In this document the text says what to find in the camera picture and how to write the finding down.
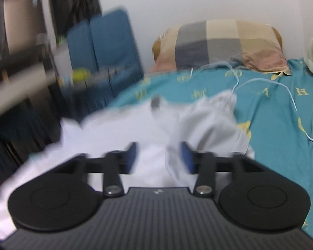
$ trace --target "teal bedsheet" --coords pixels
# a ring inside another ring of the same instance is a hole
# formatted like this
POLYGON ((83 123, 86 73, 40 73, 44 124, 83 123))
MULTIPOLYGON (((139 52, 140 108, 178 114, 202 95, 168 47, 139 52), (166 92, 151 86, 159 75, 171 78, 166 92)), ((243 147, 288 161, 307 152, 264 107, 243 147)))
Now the teal bedsheet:
MULTIPOLYGON (((287 90, 276 84, 256 81, 238 90, 235 117, 247 131, 255 160, 304 187, 311 197, 311 209, 303 230, 313 237, 313 76, 303 60, 289 60, 293 76, 237 70, 240 84, 252 78, 266 78, 285 84, 298 108, 295 112, 287 90)), ((234 75, 224 67, 194 72, 170 73, 145 78, 122 93, 112 107, 138 104, 161 95, 170 102, 193 102, 232 89, 234 75)))

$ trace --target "ribbed black surface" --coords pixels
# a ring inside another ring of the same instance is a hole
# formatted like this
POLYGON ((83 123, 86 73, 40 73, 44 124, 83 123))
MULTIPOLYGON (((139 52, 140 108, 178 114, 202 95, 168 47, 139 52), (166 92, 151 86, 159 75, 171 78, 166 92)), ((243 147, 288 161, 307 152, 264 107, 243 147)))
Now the ribbed black surface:
POLYGON ((1 245, 7 250, 313 249, 313 240, 299 229, 274 235, 242 230, 213 201, 186 188, 162 190, 131 188, 124 197, 106 200, 78 228, 55 234, 19 230, 1 245))

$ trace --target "black device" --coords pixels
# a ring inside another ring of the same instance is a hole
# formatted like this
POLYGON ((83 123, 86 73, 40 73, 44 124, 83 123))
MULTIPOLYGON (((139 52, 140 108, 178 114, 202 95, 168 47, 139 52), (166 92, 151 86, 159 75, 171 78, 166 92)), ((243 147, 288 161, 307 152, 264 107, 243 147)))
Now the black device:
POLYGON ((128 174, 137 144, 104 158, 77 156, 17 188, 8 209, 17 231, 5 250, 96 249, 313 249, 300 228, 310 208, 306 191, 269 168, 235 154, 193 152, 181 144, 188 170, 198 174, 188 188, 130 188, 128 174), (215 173, 232 182, 215 194, 215 173), (103 173, 103 192, 87 184, 103 173))

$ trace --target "pillow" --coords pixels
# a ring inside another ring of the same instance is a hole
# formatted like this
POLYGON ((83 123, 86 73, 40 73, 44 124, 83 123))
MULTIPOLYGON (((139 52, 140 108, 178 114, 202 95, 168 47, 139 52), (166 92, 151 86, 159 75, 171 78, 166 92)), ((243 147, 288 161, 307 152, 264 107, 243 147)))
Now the pillow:
POLYGON ((282 37, 270 25, 212 20, 170 28, 154 43, 151 72, 197 69, 218 61, 265 73, 291 71, 282 37))

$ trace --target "round black pad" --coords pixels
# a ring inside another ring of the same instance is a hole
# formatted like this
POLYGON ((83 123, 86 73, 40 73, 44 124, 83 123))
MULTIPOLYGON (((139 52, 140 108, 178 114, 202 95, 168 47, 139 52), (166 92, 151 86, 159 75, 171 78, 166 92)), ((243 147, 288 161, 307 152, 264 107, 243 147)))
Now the round black pad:
POLYGON ((219 206, 233 222, 258 231, 301 227, 310 208, 307 192, 274 172, 247 173, 220 193, 219 206))
POLYGON ((88 220, 99 205, 88 184, 68 174, 48 173, 17 188, 8 210, 18 227, 56 232, 88 220))
POLYGON ((259 186, 248 192, 248 199, 258 207, 273 209, 283 205, 287 195, 277 187, 259 186))

